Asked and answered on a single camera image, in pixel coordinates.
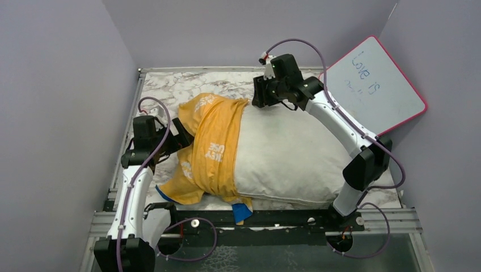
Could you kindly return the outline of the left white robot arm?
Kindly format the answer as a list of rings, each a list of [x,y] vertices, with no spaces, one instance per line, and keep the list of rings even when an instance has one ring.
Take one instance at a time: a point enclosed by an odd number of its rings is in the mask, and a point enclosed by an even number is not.
[[[158,117],[133,119],[133,138],[121,157],[119,205],[105,239],[94,245],[101,271],[153,271],[155,250],[163,232],[178,227],[172,204],[147,205],[146,197],[161,158],[194,140],[178,118],[162,124]]]

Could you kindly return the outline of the white pillow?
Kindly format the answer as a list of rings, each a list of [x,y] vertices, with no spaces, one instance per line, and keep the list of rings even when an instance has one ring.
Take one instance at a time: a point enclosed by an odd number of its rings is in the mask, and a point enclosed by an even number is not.
[[[240,122],[235,187],[245,197],[325,209],[339,194],[351,160],[308,113],[249,105]]]

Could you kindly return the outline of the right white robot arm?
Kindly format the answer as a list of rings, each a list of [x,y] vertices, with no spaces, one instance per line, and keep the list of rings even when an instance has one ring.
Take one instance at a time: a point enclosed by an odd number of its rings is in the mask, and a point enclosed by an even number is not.
[[[342,172],[343,187],[328,208],[328,225],[340,231],[349,224],[368,186],[387,170],[392,141],[377,137],[345,113],[317,77],[304,78],[293,55],[263,53],[259,62],[265,70],[254,78],[252,104],[263,108],[287,100],[320,121],[352,158]]]

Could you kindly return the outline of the yellow Mickey Mouse pillowcase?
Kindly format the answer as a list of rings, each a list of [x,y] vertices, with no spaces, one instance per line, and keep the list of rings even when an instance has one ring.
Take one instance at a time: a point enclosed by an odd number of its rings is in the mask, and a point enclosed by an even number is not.
[[[178,107],[178,118],[193,143],[177,152],[173,177],[158,186],[161,197],[181,205],[199,203],[204,194],[220,197],[242,225],[253,214],[252,200],[238,193],[235,161],[247,99],[201,93]]]

